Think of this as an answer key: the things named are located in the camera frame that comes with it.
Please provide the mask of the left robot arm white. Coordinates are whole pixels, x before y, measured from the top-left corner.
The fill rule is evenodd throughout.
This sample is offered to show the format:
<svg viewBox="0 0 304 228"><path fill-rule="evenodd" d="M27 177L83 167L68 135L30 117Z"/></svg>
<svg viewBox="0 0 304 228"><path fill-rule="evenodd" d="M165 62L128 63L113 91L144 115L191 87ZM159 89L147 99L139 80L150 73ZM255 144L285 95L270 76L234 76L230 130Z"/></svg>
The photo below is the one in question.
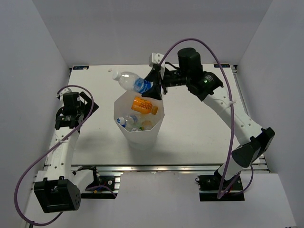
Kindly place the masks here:
<svg viewBox="0 0 304 228"><path fill-rule="evenodd" d="M72 158L80 135L79 124L98 109L84 92L64 89L59 96L62 107L56 114L51 146L59 143L50 155L42 181L34 184L34 193L45 213L78 210L81 194L86 188L100 185L95 166L80 166L72 170Z"/></svg>

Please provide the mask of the small bottle blue cap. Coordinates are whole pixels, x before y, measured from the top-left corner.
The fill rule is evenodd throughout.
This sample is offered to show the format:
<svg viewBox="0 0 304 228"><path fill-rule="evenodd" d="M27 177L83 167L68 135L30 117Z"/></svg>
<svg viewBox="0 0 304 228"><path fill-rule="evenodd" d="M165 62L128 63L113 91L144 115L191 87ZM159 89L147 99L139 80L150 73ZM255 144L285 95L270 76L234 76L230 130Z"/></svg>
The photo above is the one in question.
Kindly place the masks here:
<svg viewBox="0 0 304 228"><path fill-rule="evenodd" d="M134 125L138 122L139 117L135 114L132 115L127 115L125 117L118 117L116 119L116 122L120 124L123 127L129 126L129 125Z"/></svg>

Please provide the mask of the clear bottle white cap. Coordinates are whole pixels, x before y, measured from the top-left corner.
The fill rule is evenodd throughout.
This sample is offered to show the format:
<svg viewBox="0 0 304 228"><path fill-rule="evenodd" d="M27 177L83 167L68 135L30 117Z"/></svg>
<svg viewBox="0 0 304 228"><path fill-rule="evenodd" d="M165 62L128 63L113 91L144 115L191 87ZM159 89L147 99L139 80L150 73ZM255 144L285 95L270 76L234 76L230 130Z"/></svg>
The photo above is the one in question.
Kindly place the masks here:
<svg viewBox="0 0 304 228"><path fill-rule="evenodd" d="M133 114L136 117L136 120L134 123L139 126L142 125L144 121L150 121L152 125L155 125L154 115L152 114L141 114L141 113L135 113Z"/></svg>

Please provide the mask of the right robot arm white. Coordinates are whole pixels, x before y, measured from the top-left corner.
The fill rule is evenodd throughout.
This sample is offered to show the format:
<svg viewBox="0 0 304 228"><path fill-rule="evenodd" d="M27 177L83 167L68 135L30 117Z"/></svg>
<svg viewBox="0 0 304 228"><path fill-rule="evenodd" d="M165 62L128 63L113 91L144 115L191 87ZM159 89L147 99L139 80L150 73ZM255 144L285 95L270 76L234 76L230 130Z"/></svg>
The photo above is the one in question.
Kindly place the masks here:
<svg viewBox="0 0 304 228"><path fill-rule="evenodd" d="M229 161L215 171L209 183L224 190L268 149L275 132L270 127L263 128L257 124L241 106L230 100L228 87L214 73L203 69L200 54L194 48L179 50L178 61L179 66L170 71L165 67L164 55L152 53L149 58L151 71L145 79L153 86L143 95L161 100L168 87L186 86L231 129L239 146L231 151Z"/></svg>

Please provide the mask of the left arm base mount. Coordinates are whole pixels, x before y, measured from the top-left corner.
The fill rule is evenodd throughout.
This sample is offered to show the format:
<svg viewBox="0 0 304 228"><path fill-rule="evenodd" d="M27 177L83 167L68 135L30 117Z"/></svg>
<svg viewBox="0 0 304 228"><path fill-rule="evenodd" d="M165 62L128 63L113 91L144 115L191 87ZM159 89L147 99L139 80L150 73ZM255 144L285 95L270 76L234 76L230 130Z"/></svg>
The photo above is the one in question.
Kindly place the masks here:
<svg viewBox="0 0 304 228"><path fill-rule="evenodd" d="M100 173L96 166L77 166L71 168L71 181L81 193L81 199L115 199L118 188L116 176Z"/></svg>

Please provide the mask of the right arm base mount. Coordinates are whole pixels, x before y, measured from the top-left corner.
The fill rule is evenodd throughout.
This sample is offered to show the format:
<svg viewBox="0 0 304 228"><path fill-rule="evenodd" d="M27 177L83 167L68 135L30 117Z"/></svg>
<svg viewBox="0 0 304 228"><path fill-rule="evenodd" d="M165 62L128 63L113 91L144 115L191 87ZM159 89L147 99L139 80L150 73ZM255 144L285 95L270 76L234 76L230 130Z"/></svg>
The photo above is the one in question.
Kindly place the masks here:
<svg viewBox="0 0 304 228"><path fill-rule="evenodd" d="M241 178L238 177L234 184L228 189L221 199L217 198L220 179L214 175L199 175L195 178L199 186L199 199L201 202L219 202L219 201L244 201L244 193Z"/></svg>

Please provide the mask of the clear bottle yellow cap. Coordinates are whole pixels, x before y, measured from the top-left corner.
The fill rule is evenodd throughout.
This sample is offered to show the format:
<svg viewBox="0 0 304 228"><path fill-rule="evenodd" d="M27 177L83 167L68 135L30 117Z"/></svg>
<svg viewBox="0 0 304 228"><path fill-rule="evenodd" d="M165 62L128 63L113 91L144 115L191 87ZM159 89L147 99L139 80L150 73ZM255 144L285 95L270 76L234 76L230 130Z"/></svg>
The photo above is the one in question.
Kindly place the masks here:
<svg viewBox="0 0 304 228"><path fill-rule="evenodd" d="M142 130L143 131L148 131L153 128L153 123L150 120L145 120L142 122Z"/></svg>

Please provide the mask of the orange juice bottle orange cap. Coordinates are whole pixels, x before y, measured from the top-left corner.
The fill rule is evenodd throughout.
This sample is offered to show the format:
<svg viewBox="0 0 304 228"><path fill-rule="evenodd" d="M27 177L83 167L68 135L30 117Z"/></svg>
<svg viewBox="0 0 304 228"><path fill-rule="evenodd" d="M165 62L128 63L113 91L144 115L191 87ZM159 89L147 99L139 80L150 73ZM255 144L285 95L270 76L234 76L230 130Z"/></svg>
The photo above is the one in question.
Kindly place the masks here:
<svg viewBox="0 0 304 228"><path fill-rule="evenodd" d="M134 98L131 109L133 111L140 112L141 114L156 115L158 112L157 106L154 106L150 101L138 96Z"/></svg>

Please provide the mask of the clear bottle blue label large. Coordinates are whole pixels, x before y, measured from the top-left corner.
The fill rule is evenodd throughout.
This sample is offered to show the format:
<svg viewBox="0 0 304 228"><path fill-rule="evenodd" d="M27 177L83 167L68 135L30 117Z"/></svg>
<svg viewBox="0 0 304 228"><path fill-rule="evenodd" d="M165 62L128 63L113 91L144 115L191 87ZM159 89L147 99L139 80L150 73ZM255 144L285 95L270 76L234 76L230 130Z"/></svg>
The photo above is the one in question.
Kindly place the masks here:
<svg viewBox="0 0 304 228"><path fill-rule="evenodd" d="M114 71L112 78L126 91L139 94L147 92L153 86L153 82L147 81L133 72Z"/></svg>

